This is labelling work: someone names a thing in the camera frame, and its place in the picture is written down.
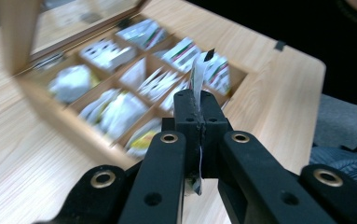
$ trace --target person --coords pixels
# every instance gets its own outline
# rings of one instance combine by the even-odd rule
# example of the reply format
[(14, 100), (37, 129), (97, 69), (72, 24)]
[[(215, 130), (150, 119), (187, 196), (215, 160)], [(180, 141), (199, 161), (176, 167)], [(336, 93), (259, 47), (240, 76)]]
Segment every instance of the person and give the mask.
[(357, 105), (357, 0), (188, 1), (320, 59), (323, 93)]
[(347, 174), (357, 182), (357, 152), (338, 147), (313, 147), (309, 164), (324, 164)]

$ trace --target box lid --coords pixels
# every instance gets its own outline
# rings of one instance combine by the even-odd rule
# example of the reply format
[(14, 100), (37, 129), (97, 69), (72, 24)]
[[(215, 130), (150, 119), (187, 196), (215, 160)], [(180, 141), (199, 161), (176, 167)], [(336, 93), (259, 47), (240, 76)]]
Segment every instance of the box lid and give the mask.
[(0, 0), (3, 62), (11, 75), (141, 11), (147, 0)]

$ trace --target wooden box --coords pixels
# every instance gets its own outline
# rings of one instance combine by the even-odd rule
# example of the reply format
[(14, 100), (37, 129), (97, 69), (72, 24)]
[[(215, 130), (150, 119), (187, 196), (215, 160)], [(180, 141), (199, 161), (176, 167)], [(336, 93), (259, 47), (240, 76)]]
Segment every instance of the wooden box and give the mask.
[[(131, 136), (153, 118), (172, 117), (162, 105), (178, 82), (188, 81), (190, 71), (183, 72), (155, 53), (171, 49), (186, 38), (173, 29), (165, 29), (165, 37), (152, 48), (144, 49), (117, 33), (145, 20), (141, 14), (145, 0), (138, 1), (85, 1), (75, 0), (52, 9), (40, 0), (0, 0), (0, 27), (2, 32), (4, 63), (39, 117), (69, 139), (77, 148), (99, 163), (108, 163), (123, 169), (140, 159), (127, 154), (126, 145)], [(119, 46), (135, 49), (135, 57), (113, 71), (102, 69), (81, 56), (81, 50), (100, 41), (112, 40)], [(201, 51), (201, 43), (195, 43)], [(121, 78), (140, 60), (145, 59), (145, 76), (163, 67), (179, 77), (159, 99), (151, 101), (137, 89), (125, 84)], [(228, 58), (230, 92), (220, 94), (210, 86), (204, 90), (214, 94), (220, 106), (229, 104), (242, 81), (249, 74)], [(70, 66), (86, 65), (98, 82), (78, 99), (63, 103), (50, 92), (48, 85), (59, 72)], [(132, 93), (146, 110), (118, 138), (111, 138), (79, 117), (80, 112), (112, 88)]]

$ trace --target dark background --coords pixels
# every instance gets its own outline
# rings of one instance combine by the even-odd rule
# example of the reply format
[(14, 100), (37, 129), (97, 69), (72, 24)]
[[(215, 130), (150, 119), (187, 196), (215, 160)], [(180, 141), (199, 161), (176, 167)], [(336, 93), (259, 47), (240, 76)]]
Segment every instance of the dark background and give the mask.
[(335, 0), (187, 0), (326, 64), (323, 93), (357, 105), (357, 22)]

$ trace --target light wood tabletop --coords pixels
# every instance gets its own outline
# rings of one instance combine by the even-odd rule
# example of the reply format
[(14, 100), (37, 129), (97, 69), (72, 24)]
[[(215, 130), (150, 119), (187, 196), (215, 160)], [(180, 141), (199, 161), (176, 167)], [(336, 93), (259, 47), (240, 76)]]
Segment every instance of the light wood tabletop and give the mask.
[[(289, 46), (276, 49), (278, 41), (185, 1), (152, 0), (142, 14), (250, 72), (224, 113), (235, 130), (252, 133), (299, 174), (309, 161), (324, 64)], [(1, 53), (0, 47), (0, 223), (48, 220), (76, 181), (100, 164), (36, 116)], [(203, 180), (201, 196), (185, 197), (183, 223), (230, 223), (216, 183)]]

